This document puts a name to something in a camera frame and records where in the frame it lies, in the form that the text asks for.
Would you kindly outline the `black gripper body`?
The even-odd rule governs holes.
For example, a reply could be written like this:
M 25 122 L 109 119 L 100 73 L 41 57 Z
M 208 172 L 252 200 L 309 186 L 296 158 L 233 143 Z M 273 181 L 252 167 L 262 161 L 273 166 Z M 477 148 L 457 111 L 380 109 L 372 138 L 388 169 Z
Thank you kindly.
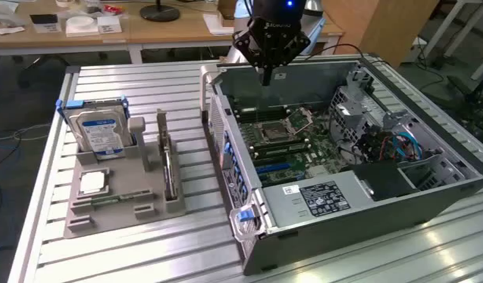
M 253 1 L 248 31 L 262 53 L 273 34 L 301 31 L 305 1 Z

